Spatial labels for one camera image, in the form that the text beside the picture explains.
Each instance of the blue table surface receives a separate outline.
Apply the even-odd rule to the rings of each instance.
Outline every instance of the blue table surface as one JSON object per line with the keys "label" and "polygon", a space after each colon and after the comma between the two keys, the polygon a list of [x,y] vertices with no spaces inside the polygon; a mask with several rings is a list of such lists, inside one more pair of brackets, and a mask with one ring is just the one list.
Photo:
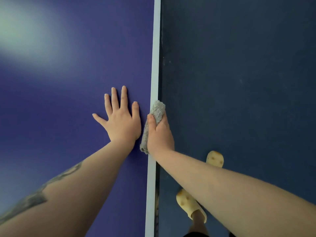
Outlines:
{"label": "blue table surface", "polygon": [[[154,0],[0,0],[0,212],[109,142],[105,93],[150,108]],[[147,157],[124,162],[87,236],[143,236]]]}

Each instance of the hand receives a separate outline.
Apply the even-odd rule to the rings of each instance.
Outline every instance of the hand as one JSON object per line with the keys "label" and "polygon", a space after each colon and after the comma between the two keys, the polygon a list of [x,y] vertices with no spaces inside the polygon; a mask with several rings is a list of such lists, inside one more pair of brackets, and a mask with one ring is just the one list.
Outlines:
{"label": "hand", "polygon": [[170,131],[166,113],[161,122],[156,125],[153,115],[147,116],[148,121],[148,152],[155,156],[162,151],[174,150],[174,140]]}
{"label": "hand", "polygon": [[124,140],[133,143],[134,146],[142,132],[138,103],[135,101],[132,104],[131,116],[127,107],[127,88],[125,86],[122,87],[121,107],[119,107],[118,96],[114,87],[112,87],[112,104],[108,94],[104,95],[104,102],[109,120],[106,121],[97,114],[93,114],[94,119],[105,128],[112,142]]}

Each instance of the gray cloth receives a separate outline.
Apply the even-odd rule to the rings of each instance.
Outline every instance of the gray cloth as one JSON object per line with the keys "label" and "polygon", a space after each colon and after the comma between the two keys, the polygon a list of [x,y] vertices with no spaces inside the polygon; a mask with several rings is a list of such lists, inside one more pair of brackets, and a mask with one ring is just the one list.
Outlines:
{"label": "gray cloth", "polygon": [[[162,103],[161,101],[156,100],[155,103],[153,104],[153,107],[150,110],[150,114],[154,116],[157,125],[161,121],[162,116],[165,112],[165,109],[166,109],[166,105]],[[140,144],[140,150],[142,152],[145,152],[146,154],[149,154],[148,149],[147,149],[147,141],[148,141],[148,122],[146,121],[144,133],[142,137],[142,142]]]}

